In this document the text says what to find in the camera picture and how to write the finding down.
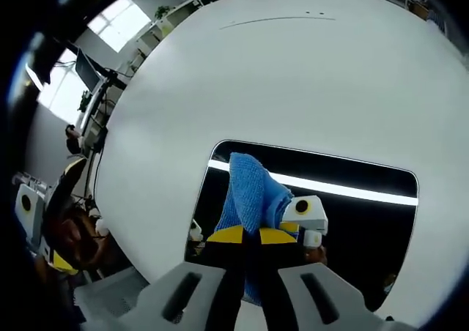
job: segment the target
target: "blue cloth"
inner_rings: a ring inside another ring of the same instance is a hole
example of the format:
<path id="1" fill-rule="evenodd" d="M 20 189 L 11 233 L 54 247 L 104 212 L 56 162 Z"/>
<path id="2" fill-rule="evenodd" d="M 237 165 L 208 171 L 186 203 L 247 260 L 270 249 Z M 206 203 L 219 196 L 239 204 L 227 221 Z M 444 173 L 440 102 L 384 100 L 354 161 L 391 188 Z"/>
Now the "blue cloth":
<path id="1" fill-rule="evenodd" d="M 231 153 L 229 186 L 223 212 L 215 231 L 242 225 L 253 234 L 261 227 L 278 228 L 292 200 L 288 188 L 278 183 L 262 164 L 247 154 Z M 245 292 L 260 304 L 255 286 L 246 281 Z"/>

